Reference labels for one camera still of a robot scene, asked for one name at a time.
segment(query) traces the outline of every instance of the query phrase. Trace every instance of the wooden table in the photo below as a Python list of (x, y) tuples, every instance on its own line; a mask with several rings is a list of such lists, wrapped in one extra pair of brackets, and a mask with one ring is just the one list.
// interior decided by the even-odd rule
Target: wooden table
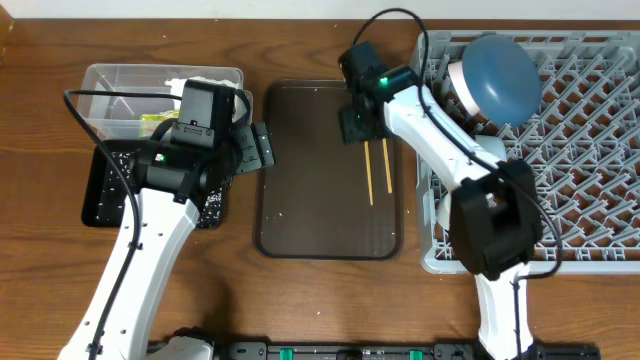
[[(338, 55), (361, 21), (19, 20), (0, 65), (0, 354), (51, 359), (79, 324), (116, 238), (80, 211), (93, 144), (62, 92), (93, 63), (239, 67), (256, 114), (277, 79), (339, 79)], [(629, 22), (429, 21), (432, 29), (640, 29)], [(366, 33), (390, 65), (417, 29)], [(437, 276), (418, 258), (415, 153), (403, 149), (405, 239), (386, 262), (283, 261), (252, 245), (256, 175), (237, 177), (217, 231), (196, 231), (178, 257), (152, 338), (200, 325), (288, 342), (430, 343), (472, 339), (471, 276)], [(640, 277), (560, 276), (529, 285), (529, 323), (546, 342), (595, 342), (606, 359), (640, 357)]]

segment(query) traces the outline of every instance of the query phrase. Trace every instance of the yellow object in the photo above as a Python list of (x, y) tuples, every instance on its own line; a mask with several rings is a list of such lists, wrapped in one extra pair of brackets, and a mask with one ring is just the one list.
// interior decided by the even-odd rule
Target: yellow object
[(384, 149), (384, 169), (387, 172), (387, 192), (391, 194), (393, 188), (391, 187), (391, 169), (389, 168), (389, 152), (387, 151), (387, 139), (382, 139), (382, 148)]
[(367, 160), (367, 182), (369, 183), (369, 203), (373, 206), (373, 188), (371, 186), (371, 161), (369, 159), (369, 142), (364, 142), (364, 157)]
[(143, 123), (140, 125), (138, 137), (151, 136), (156, 127), (158, 127), (158, 122), (167, 119), (177, 119), (178, 117), (180, 117), (180, 110), (169, 110), (161, 112), (160, 114), (143, 114), (140, 116), (140, 120), (142, 120)]

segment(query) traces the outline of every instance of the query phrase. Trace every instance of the dish rack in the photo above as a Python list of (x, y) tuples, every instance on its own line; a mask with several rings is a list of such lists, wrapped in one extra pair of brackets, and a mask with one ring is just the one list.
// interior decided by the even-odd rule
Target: dish rack
[[(469, 116), (457, 99), (447, 65), (487, 34), (508, 36), (534, 60), (542, 80), (539, 110), (521, 127), (497, 127)], [(424, 56), (422, 35), (411, 59)], [(432, 31), (425, 82), (443, 109), (474, 134), (500, 138), (508, 159), (533, 168), (538, 200), (562, 232), (561, 273), (640, 273), (640, 32)], [(446, 194), (418, 156), (418, 233), (422, 266), (465, 273), (435, 209)], [(557, 248), (543, 224), (532, 272), (548, 270)]]

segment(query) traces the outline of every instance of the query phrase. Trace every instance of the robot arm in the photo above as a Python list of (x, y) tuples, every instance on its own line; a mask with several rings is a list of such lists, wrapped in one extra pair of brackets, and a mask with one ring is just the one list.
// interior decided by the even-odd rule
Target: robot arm
[[(444, 113), (412, 70), (387, 71), (370, 44), (352, 47), (339, 63), (353, 95), (353, 109), (341, 114), (343, 139), (350, 143), (398, 135), (443, 181), (448, 194), (438, 208), (438, 222), (449, 228), (457, 257), (475, 274), (482, 317), (480, 342), (494, 359), (517, 357), (512, 282), (529, 272), (526, 262), (541, 238), (539, 216), (530, 203), (505, 188), (495, 173), (471, 162), (439, 130), (421, 106), (419, 86), (432, 116), (449, 134), (535, 196), (531, 169), (524, 162), (501, 162), (479, 146)], [(499, 198), (504, 201), (496, 205), (492, 200)], [(526, 321), (526, 283), (520, 285), (520, 351), (524, 353), (533, 338)]]
[[(457, 189), (463, 179), (476, 180), (488, 174), (483, 167), (472, 163), (452, 144), (427, 118), (420, 106), (417, 86), (408, 87), (394, 95), (393, 100), (384, 104), (385, 124), (395, 135), (405, 140), (431, 166), (444, 183), (449, 192)], [(431, 95), (431, 91), (423, 86), (423, 96), (431, 107), (433, 115), (458, 141), (484, 161), (497, 164), (500, 159), (484, 150), (473, 141), (449, 116), (447, 116)], [(444, 207), (439, 207), (438, 220), (450, 216), (451, 198), (445, 198)], [(515, 305), (513, 301), (512, 281), (516, 275), (529, 273), (529, 265), (519, 263), (500, 274), (497, 280), (489, 280), (483, 274), (475, 275), (480, 303), (481, 324), (480, 342), (494, 359), (513, 359), (517, 356), (515, 334)], [(527, 325), (526, 282), (520, 282), (520, 338), (521, 352), (526, 352), (533, 344), (533, 337)]]
[[(234, 175), (274, 163), (264, 124), (232, 122), (236, 96), (246, 101), (236, 89), (188, 80), (180, 118), (167, 120), (151, 139), (133, 142), (138, 148), (129, 164), (129, 186), (141, 217), (138, 246), (130, 252), (134, 215), (131, 203), (125, 200), (111, 257), (89, 309), (59, 360), (86, 359), (92, 350), (102, 360), (147, 357), (153, 318), (176, 257), (196, 226), (199, 209), (214, 189), (230, 183)], [(248, 117), (248, 102), (245, 106)], [(170, 142), (161, 142), (169, 128)], [(121, 270), (127, 262), (128, 268)], [(117, 290), (113, 298), (112, 289)], [(102, 324), (101, 317), (109, 303), (112, 305)], [(94, 336), (100, 329), (96, 344)], [(209, 360), (212, 355), (213, 347), (205, 341), (175, 337), (170, 346), (150, 358)]]
[[(146, 357), (149, 332), (169, 274), (185, 240), (194, 229), (200, 213), (195, 204), (173, 201), (174, 195), (143, 188), (136, 195), (142, 214), (140, 247), (133, 256), (127, 276), (113, 303), (104, 326), (98, 354), (101, 359), (143, 359)], [(80, 326), (64, 347), (59, 360), (85, 359), (93, 340), (98, 319), (127, 256), (133, 232), (133, 213), (129, 201), (113, 252), (102, 279)], [(203, 343), (206, 357), (206, 344)]]

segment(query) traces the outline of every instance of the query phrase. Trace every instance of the chopsticks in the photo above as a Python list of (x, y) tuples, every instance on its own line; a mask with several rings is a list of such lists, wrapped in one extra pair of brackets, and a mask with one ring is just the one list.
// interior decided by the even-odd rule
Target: chopsticks
[[(382, 149), (384, 151), (384, 169), (387, 175), (387, 192), (393, 193), (391, 186), (391, 168), (389, 166), (389, 151), (387, 149), (387, 139), (382, 139)], [(373, 206), (373, 186), (371, 181), (371, 158), (369, 156), (369, 142), (364, 142), (364, 156), (367, 165), (367, 184), (369, 186), (369, 204)]]

